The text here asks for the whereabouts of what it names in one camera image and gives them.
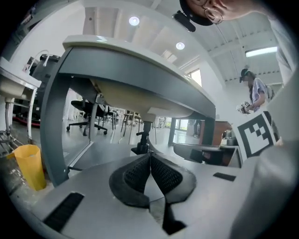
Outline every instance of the black office chair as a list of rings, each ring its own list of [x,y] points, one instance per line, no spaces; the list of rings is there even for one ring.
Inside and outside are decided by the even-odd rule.
[[[78,100],[73,100],[71,102],[71,105],[74,106],[76,109],[80,110],[80,111],[84,111],[85,114],[84,114],[84,118],[87,118],[88,120],[86,122],[79,122],[79,123],[72,123],[72,124],[69,124],[68,127],[66,127],[66,130],[69,131],[71,126],[79,126],[80,128],[82,128],[82,126],[85,126],[84,128],[84,132],[83,132],[83,135],[84,136],[87,136],[86,134],[86,129],[89,128],[90,126],[90,120],[91,120],[91,114],[92,114],[92,111],[93,111],[93,104],[90,103],[90,102],[85,102],[85,100],[83,101],[78,101]],[[97,117],[102,117],[103,118],[103,121],[104,121],[104,117],[109,113],[109,108],[108,108],[108,111],[106,112],[105,111],[105,107],[103,105],[98,105],[97,107],[97,112],[96,112],[96,116]],[[97,124],[94,124],[94,126],[100,130],[100,129],[103,129],[105,130],[104,131],[104,134],[107,134],[107,129],[104,128],[103,126],[99,126]]]

